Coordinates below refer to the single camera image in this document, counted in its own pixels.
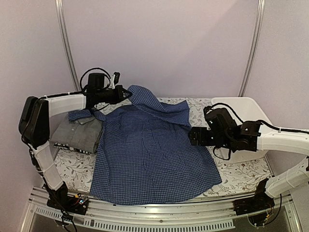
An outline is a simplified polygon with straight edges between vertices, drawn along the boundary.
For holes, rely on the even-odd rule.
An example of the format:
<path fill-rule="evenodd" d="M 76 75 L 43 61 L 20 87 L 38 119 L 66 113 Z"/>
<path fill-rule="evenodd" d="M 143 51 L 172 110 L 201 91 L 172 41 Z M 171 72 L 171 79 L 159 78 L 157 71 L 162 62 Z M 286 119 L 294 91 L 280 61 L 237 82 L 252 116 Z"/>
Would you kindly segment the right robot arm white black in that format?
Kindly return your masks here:
<path fill-rule="evenodd" d="M 309 180 L 309 133 L 305 130 L 278 128 L 263 120 L 245 121 L 238 125 L 217 119 L 208 120 L 208 127 L 192 127 L 188 133 L 191 145 L 226 148 L 237 151 L 283 151 L 306 156 L 301 162 L 278 176 L 266 180 L 250 199 L 254 211 L 261 210 L 269 198 L 296 188 Z"/>

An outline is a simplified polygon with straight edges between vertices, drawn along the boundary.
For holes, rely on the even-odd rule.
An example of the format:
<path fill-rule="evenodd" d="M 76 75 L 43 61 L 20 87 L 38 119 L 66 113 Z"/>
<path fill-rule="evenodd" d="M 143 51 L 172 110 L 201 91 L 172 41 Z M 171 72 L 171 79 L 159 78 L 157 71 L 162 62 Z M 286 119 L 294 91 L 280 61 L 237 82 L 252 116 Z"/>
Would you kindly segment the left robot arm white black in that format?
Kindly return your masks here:
<path fill-rule="evenodd" d="M 118 104 L 132 93 L 117 85 L 114 89 L 95 92 L 63 93 L 26 99 L 18 130 L 21 140 L 34 153 L 43 179 L 49 189 L 57 191 L 64 185 L 50 151 L 50 118 L 71 111 L 91 109 L 98 103 Z"/>

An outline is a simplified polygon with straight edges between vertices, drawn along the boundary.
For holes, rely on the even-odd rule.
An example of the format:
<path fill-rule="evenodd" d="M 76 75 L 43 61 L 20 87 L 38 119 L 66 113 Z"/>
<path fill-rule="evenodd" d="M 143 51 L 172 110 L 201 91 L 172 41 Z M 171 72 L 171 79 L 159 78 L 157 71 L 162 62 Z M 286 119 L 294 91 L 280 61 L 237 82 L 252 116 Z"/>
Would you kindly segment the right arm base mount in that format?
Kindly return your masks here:
<path fill-rule="evenodd" d="M 273 198 L 268 196 L 253 196 L 233 201 L 233 210 L 237 216 L 270 209 L 274 206 Z"/>

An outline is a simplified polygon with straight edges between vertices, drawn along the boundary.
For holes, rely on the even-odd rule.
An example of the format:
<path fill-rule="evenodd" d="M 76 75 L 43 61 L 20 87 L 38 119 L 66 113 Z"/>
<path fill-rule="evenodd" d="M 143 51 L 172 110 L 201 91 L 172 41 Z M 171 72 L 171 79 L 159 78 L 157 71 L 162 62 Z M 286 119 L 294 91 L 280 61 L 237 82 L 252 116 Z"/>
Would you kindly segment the blue checked long sleeve shirt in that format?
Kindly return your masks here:
<path fill-rule="evenodd" d="M 132 85 L 130 104 L 95 112 L 103 132 L 90 194 L 117 205 L 183 202 L 221 183 L 208 149 L 190 144 L 186 101 L 160 102 Z"/>

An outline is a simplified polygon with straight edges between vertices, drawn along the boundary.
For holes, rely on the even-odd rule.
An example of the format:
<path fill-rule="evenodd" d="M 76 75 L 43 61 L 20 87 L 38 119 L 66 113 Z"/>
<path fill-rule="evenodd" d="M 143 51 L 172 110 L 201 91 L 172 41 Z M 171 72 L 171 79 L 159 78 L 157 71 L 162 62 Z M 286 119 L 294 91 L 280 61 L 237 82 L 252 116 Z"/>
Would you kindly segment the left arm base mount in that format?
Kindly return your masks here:
<path fill-rule="evenodd" d="M 80 193 L 75 194 L 74 196 L 52 193 L 47 201 L 47 206 L 51 208 L 79 215 L 86 215 L 88 204 L 89 198 L 86 196 L 81 196 Z"/>

